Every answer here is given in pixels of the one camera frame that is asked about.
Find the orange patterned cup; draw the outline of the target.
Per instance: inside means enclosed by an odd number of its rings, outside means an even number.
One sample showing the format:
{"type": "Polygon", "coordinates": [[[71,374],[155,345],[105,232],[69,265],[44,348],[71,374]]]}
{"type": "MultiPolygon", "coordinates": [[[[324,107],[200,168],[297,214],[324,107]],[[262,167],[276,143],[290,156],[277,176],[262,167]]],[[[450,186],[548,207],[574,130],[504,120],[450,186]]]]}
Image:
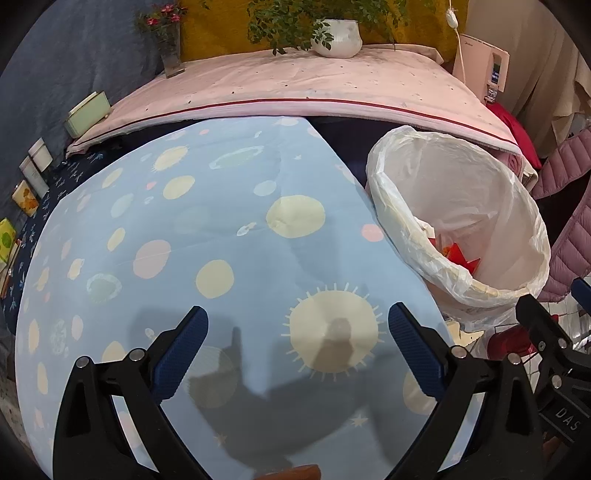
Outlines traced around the orange patterned cup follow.
{"type": "Polygon", "coordinates": [[[35,215],[39,201],[26,180],[22,180],[15,187],[11,198],[28,217],[35,215]]]}

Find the blue grey fabric backdrop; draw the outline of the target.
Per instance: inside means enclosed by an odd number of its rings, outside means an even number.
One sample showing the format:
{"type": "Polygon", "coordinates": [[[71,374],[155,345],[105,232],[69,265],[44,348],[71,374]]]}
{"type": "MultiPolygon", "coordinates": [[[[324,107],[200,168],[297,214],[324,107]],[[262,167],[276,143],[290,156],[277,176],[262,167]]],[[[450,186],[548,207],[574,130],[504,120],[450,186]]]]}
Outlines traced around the blue grey fabric backdrop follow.
{"type": "Polygon", "coordinates": [[[61,161],[64,122],[90,93],[116,103],[162,71],[157,49],[136,26],[149,1],[56,1],[35,22],[1,74],[1,215],[23,214],[11,195],[29,148],[45,142],[61,161]]]}

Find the navy floral cloth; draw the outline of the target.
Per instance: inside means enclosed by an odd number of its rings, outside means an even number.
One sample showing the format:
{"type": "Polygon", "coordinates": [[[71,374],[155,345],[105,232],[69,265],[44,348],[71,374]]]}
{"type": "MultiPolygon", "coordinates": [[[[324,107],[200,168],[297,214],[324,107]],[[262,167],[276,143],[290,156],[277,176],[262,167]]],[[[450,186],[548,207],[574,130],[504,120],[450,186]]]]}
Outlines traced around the navy floral cloth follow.
{"type": "Polygon", "coordinates": [[[25,222],[18,236],[20,249],[12,268],[7,293],[1,300],[4,324],[12,335],[16,335],[18,312],[33,253],[50,214],[63,197],[113,161],[114,158],[110,154],[99,151],[84,156],[75,156],[73,160],[62,162],[57,168],[53,180],[50,181],[49,191],[41,200],[37,212],[25,222]]]}

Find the mint green tissue box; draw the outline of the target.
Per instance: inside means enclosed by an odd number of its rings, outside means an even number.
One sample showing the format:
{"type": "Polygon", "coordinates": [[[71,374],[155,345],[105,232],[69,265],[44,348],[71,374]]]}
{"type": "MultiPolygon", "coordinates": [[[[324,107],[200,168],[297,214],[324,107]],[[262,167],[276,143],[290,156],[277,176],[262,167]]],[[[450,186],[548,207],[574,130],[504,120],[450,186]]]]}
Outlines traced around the mint green tissue box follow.
{"type": "Polygon", "coordinates": [[[69,111],[64,127],[72,139],[78,139],[110,111],[105,92],[92,92],[69,111]]]}

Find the green yellow tissue pack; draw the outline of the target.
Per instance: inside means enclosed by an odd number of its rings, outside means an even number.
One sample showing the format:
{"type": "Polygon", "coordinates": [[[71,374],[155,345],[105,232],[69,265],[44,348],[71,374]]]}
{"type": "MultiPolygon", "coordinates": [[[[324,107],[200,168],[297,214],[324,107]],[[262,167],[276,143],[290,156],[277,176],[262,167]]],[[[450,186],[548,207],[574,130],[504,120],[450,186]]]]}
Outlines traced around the green yellow tissue pack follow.
{"type": "Polygon", "coordinates": [[[8,262],[10,252],[16,238],[16,230],[8,218],[0,221],[0,261],[2,264],[8,262]]]}

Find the glass vase red flowers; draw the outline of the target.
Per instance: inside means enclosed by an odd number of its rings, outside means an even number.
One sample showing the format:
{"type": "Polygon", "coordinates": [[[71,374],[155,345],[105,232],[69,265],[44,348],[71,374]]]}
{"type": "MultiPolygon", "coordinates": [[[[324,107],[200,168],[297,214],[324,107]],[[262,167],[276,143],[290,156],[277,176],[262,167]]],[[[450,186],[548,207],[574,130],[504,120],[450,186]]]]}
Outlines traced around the glass vase red flowers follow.
{"type": "Polygon", "coordinates": [[[180,59],[180,22],[185,14],[186,8],[178,1],[168,1],[154,4],[149,12],[137,15],[139,30],[148,33],[155,42],[166,78],[184,71],[180,59]]]}

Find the pink dotted bed cover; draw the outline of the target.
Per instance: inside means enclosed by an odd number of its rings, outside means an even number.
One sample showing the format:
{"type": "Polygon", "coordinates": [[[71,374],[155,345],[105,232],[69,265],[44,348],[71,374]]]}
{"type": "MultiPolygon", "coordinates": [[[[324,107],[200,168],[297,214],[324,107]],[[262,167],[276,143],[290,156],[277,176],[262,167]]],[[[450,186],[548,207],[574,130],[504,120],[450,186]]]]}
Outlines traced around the pink dotted bed cover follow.
{"type": "Polygon", "coordinates": [[[370,45],[349,59],[312,52],[259,51],[188,62],[118,101],[110,114],[66,149],[85,152],[110,137],[183,120],[245,116],[332,116],[412,125],[466,139],[536,173],[509,128],[431,47],[370,45]]]}

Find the pink down jacket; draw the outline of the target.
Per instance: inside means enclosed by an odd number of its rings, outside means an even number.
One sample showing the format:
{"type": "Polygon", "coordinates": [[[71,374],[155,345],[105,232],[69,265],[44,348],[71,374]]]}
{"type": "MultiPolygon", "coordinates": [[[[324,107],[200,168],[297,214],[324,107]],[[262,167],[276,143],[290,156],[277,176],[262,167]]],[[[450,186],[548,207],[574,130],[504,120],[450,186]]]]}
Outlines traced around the pink down jacket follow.
{"type": "Polygon", "coordinates": [[[550,273],[539,295],[560,302],[590,274],[590,129],[564,141],[545,161],[532,190],[551,245],[550,273]]]}

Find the pink water dispenser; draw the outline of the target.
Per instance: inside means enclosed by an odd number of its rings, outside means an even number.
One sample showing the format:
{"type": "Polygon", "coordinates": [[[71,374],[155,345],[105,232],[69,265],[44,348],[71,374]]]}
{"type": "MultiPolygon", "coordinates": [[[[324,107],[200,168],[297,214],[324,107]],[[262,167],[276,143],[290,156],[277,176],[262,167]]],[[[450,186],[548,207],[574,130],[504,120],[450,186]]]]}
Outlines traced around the pink water dispenser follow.
{"type": "Polygon", "coordinates": [[[510,54],[488,42],[459,35],[453,75],[483,103],[494,103],[505,90],[510,54]]]}

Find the beige curtain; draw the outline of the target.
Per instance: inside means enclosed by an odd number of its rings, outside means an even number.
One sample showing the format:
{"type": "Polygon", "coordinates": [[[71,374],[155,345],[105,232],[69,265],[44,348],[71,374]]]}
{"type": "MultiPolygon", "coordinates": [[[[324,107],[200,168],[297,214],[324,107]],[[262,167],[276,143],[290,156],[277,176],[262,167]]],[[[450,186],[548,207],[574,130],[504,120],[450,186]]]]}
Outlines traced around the beige curtain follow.
{"type": "Polygon", "coordinates": [[[466,33],[510,54],[499,102],[522,124],[539,156],[550,155],[577,114],[590,115],[590,68],[540,1],[471,1],[466,33]]]}

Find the mustard yellow fabric backdrop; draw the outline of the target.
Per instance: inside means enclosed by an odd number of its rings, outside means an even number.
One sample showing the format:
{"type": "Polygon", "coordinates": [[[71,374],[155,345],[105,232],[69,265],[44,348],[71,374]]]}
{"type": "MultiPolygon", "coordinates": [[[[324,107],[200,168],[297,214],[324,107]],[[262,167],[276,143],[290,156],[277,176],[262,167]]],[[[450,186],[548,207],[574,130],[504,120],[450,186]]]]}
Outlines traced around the mustard yellow fabric backdrop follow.
{"type": "Polygon", "coordinates": [[[315,46],[335,51],[332,20],[353,21],[363,44],[417,44],[455,58],[467,1],[183,1],[181,59],[315,46]]]}

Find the white bag lined trash bin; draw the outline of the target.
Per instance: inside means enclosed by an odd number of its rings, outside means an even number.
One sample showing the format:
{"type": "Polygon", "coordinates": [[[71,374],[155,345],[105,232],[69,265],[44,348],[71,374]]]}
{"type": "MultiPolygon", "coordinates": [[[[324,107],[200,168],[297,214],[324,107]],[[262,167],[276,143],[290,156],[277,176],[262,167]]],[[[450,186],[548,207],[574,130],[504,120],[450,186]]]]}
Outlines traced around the white bag lined trash bin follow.
{"type": "Polygon", "coordinates": [[[551,256],[545,223],[518,177],[487,151],[401,126],[370,150],[366,174],[381,226],[445,316],[468,330],[509,324],[522,296],[541,293],[551,256]],[[476,272],[439,253],[433,233],[480,257],[476,272]]]}

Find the potted green plant white pot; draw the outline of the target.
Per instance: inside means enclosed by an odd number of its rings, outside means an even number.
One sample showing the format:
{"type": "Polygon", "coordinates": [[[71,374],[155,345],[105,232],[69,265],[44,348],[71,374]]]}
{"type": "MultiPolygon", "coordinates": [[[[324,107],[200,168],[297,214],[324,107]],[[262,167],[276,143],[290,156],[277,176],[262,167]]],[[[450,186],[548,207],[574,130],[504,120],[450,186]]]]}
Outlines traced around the potted green plant white pot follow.
{"type": "Polygon", "coordinates": [[[407,1],[273,0],[252,1],[247,38],[252,44],[266,43],[274,55],[290,49],[308,51],[315,45],[331,48],[335,34],[331,20],[352,20],[369,32],[392,41],[394,29],[409,18],[407,1]]]}

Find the light blue planet tablecloth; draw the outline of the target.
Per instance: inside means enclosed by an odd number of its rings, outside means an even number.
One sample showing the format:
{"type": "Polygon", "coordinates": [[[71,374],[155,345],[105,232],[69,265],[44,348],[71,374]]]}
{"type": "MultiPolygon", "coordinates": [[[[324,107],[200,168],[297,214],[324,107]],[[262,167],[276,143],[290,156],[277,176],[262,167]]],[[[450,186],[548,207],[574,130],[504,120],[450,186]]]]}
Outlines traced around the light blue planet tablecloth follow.
{"type": "Polygon", "coordinates": [[[391,338],[398,302],[446,332],[308,121],[211,120],[153,140],[66,195],[41,232],[16,334],[33,454],[50,472],[78,357],[119,360],[200,306],[204,344],[162,407],[213,478],[315,464],[382,479],[435,405],[391,338]]]}

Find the red cushion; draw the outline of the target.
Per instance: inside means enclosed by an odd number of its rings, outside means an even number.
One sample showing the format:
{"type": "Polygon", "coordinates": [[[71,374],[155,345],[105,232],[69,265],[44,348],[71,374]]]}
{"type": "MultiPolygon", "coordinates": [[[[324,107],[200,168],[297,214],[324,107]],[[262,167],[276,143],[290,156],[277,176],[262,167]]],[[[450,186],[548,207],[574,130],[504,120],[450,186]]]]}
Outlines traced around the red cushion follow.
{"type": "Polygon", "coordinates": [[[493,112],[511,131],[523,155],[535,170],[542,168],[535,146],[521,123],[498,102],[488,103],[487,108],[493,112]]]}

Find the tall white bottle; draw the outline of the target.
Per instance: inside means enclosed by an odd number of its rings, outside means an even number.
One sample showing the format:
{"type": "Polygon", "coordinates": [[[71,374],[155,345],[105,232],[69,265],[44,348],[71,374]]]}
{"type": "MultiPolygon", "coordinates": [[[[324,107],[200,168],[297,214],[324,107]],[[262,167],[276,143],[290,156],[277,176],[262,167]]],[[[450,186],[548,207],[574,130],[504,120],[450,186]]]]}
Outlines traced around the tall white bottle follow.
{"type": "Polygon", "coordinates": [[[43,199],[49,191],[49,187],[33,160],[29,156],[26,156],[19,165],[19,169],[28,184],[33,188],[37,197],[43,199]]]}

